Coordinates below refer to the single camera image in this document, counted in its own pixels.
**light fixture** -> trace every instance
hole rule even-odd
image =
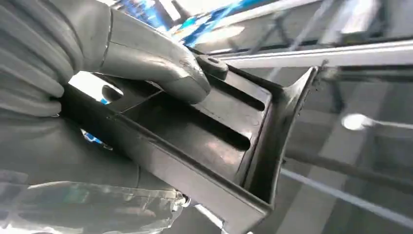
[[[352,131],[360,131],[375,125],[413,130],[413,124],[379,121],[359,113],[346,115],[343,119],[341,119],[341,124],[346,129]]]
[[[341,120],[343,127],[352,131],[359,131],[365,129],[367,126],[374,124],[373,120],[362,114],[349,114]]]
[[[227,28],[217,29],[217,30],[214,30],[209,33],[205,33],[202,36],[200,36],[199,39],[196,41],[196,44],[215,42],[215,41],[220,41],[226,38],[231,38],[233,36],[240,34],[243,30],[244,30],[243,26],[231,26]]]

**metal rail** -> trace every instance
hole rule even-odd
[[[413,40],[220,58],[237,68],[413,64]]]

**white surface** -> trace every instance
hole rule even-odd
[[[70,79],[69,84],[94,98],[96,101],[101,101],[103,98],[103,85],[108,85],[123,95],[122,91],[89,72],[77,73]]]
[[[173,21],[181,18],[181,15],[176,10],[176,8],[173,6],[171,0],[159,0],[159,1],[161,2],[162,6],[167,11],[167,13],[172,18]]]
[[[199,39],[196,41],[196,44],[216,42],[227,38],[231,38],[240,34],[243,30],[244,27],[242,26],[232,26],[214,30],[212,32],[205,33],[201,37],[199,37]]]

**metal bar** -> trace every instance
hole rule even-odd
[[[221,58],[237,68],[413,64],[413,40]]]
[[[261,16],[272,14],[276,11],[282,11],[286,9],[291,9],[298,6],[304,6],[310,3],[314,3],[320,0],[279,0],[264,6],[256,7],[254,9],[237,13],[232,16],[228,16],[222,21],[220,21],[216,28],[228,26],[231,24],[239,23],[249,19],[255,19]]]
[[[247,55],[254,55],[256,54],[260,48],[267,42],[267,40],[270,38],[270,36],[275,32],[278,31],[283,42],[289,44],[289,39],[288,36],[286,34],[286,32],[284,31],[284,28],[282,27],[282,22],[283,22],[283,18],[286,15],[286,11],[280,11],[280,12],[276,12],[274,13],[273,16],[273,25],[271,26],[271,28],[269,30],[267,30],[267,32],[260,38],[260,40],[257,42],[257,44],[250,49],[249,51],[247,51]]]
[[[308,33],[314,28],[314,26],[319,21],[319,19],[321,19],[322,16],[325,14],[325,12],[331,7],[331,5],[333,5],[333,2],[334,0],[324,0],[321,3],[320,8],[314,13],[314,15],[305,25],[305,27],[300,32],[300,34],[295,38],[293,44],[290,45],[287,51],[296,51],[298,49],[302,41],[307,37]],[[270,74],[266,78],[267,80],[274,81],[275,77],[277,76],[278,72],[281,69],[281,67],[279,67],[278,64],[274,64],[274,66],[277,66],[277,67],[275,67],[270,72]]]
[[[289,149],[285,157],[294,159],[298,162],[322,167],[330,171],[343,173],[345,175],[353,176],[359,179],[364,179],[377,185],[387,186],[406,194],[413,194],[413,183],[406,179],[396,178],[394,176],[388,176],[371,170],[362,169],[349,163],[340,162],[331,158],[321,157],[316,154],[309,154],[304,150]]]
[[[358,206],[360,208],[363,208],[367,211],[370,211],[382,218],[391,220],[395,223],[400,224],[401,226],[413,229],[413,219],[410,219],[406,216],[403,216],[401,214],[398,214],[396,212],[393,212],[387,208],[378,206],[376,204],[373,204],[371,202],[368,202],[366,200],[360,199],[356,196],[350,195],[348,193],[342,192],[338,189],[331,188],[329,186],[326,186],[324,184],[318,183],[312,179],[308,179],[302,175],[299,175],[297,173],[288,171],[286,169],[281,168],[281,174],[284,176],[287,176],[291,179],[294,179],[296,181],[299,181],[305,185],[311,186],[312,188],[315,188],[321,192],[324,192],[326,194],[330,194],[332,196],[335,196],[337,198],[340,198],[344,201],[347,201],[355,206]]]

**plastic tray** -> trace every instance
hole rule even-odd
[[[188,105],[145,81],[101,76],[124,93],[108,105],[66,87],[62,115],[203,204],[231,234],[271,213],[284,146],[318,69],[294,85],[230,67],[207,74],[210,95]]]

